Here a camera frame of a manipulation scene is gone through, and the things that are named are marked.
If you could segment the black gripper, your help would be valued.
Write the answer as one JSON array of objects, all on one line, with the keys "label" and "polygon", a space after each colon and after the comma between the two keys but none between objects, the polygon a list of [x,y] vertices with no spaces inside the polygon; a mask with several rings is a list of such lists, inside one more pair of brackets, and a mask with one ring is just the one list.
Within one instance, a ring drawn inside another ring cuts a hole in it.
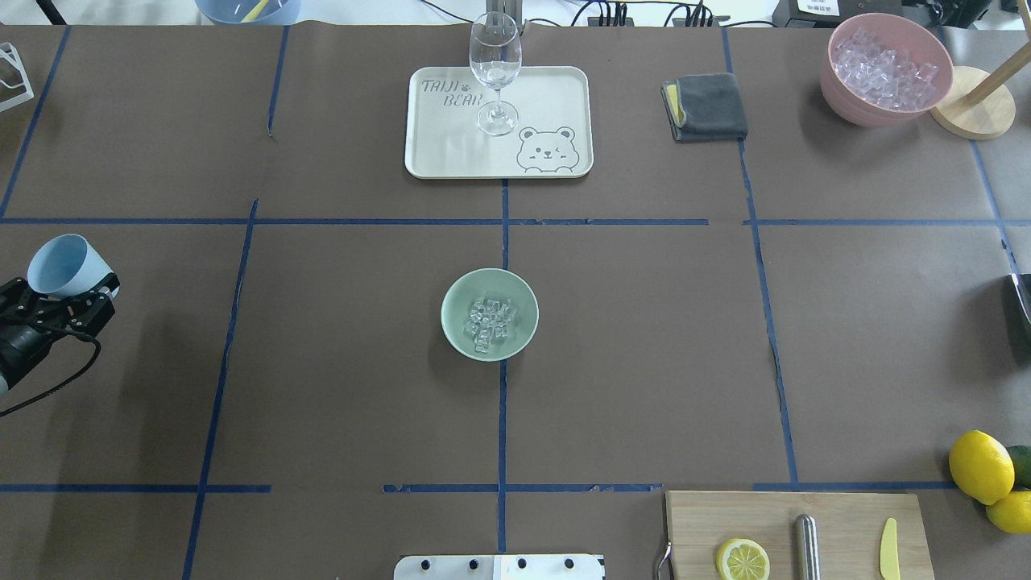
[{"label": "black gripper", "polygon": [[81,294],[51,298],[31,289],[23,278],[1,288],[1,377],[3,387],[14,387],[42,360],[52,345],[65,337],[93,345],[93,355],[70,379],[80,377],[99,356],[98,335],[115,314],[115,274]]}]

